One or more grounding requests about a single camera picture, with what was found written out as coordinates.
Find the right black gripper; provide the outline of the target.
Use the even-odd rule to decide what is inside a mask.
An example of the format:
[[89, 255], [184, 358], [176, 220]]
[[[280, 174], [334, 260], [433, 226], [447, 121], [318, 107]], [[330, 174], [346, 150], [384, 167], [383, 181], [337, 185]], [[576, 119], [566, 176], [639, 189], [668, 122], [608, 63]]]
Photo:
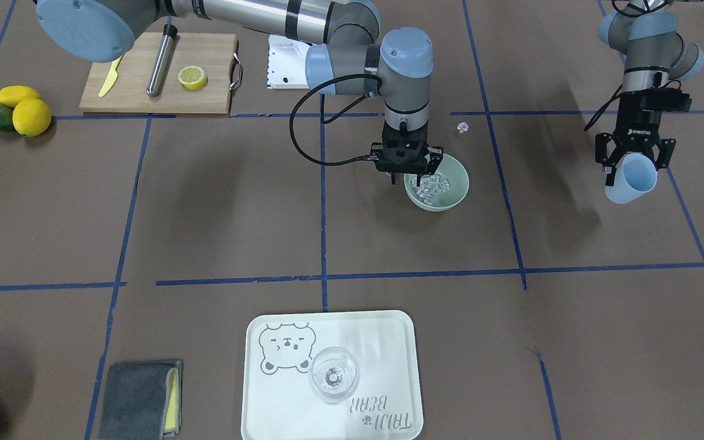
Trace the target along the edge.
[[382, 142], [372, 143], [369, 161], [379, 172], [412, 176], [412, 187], [419, 189], [422, 176], [434, 175], [444, 159], [444, 148], [428, 145], [428, 124], [410, 129], [405, 122], [398, 127], [383, 123]]

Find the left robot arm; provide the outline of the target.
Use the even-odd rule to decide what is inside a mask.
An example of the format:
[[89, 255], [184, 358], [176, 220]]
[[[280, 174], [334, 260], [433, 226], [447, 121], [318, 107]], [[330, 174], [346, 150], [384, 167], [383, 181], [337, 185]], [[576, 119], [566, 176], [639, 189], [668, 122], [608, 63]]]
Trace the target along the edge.
[[598, 38], [624, 57], [622, 83], [611, 96], [618, 103], [615, 128], [595, 136], [595, 161], [606, 186], [623, 175], [623, 159], [635, 153], [656, 168], [667, 168], [675, 139], [661, 137], [665, 112], [688, 112], [692, 99], [681, 90], [704, 67], [704, 52], [678, 32], [670, 1], [629, 1], [600, 23]]

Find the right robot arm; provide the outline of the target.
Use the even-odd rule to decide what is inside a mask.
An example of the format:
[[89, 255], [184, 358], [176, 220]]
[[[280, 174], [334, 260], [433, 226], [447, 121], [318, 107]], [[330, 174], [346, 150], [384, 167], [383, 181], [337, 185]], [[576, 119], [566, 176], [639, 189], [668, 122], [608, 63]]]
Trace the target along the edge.
[[198, 17], [308, 45], [302, 67], [308, 92], [382, 98], [382, 139], [343, 166], [374, 163], [391, 176], [435, 174], [442, 147], [428, 144], [433, 42], [418, 27], [382, 32], [372, 1], [37, 1], [37, 20], [59, 47], [91, 62], [111, 62], [160, 18]]

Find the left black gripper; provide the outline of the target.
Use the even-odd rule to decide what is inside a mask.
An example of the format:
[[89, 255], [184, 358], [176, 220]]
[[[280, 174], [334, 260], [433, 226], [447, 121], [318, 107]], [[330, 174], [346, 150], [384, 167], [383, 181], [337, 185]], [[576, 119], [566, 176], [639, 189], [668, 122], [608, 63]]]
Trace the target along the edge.
[[657, 171], [668, 168], [677, 142], [672, 137], [660, 136], [662, 114], [688, 112], [692, 106], [690, 95], [681, 89], [634, 92], [617, 89], [594, 113], [594, 121], [597, 122], [614, 102], [618, 102], [614, 131], [595, 136], [595, 162], [603, 167], [604, 184], [615, 186], [618, 167], [629, 153], [642, 154]]

